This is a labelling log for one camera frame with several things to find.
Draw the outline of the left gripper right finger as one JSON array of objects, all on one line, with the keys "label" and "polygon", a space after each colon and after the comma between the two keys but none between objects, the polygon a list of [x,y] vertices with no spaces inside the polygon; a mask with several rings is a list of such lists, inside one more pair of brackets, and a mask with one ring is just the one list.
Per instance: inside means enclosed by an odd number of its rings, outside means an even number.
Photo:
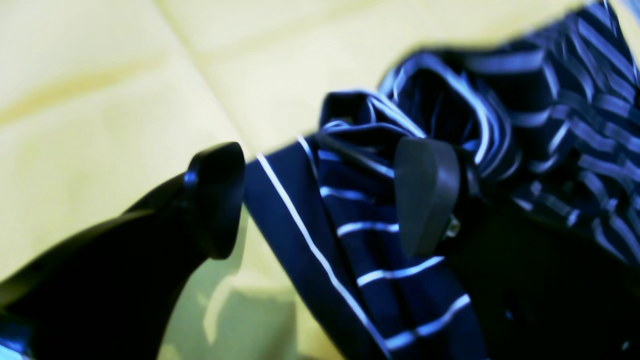
[{"label": "left gripper right finger", "polygon": [[639,270],[516,205],[473,157],[404,137],[394,153],[402,246],[443,256],[494,360],[637,360]]}]

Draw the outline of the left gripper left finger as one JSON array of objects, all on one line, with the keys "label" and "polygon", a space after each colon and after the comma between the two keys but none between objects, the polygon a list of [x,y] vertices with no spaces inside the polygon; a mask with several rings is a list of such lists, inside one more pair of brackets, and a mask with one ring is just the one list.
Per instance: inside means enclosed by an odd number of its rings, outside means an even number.
[{"label": "left gripper left finger", "polygon": [[3,360],[155,360],[190,276],[234,250],[245,158],[226,142],[1,282]]}]

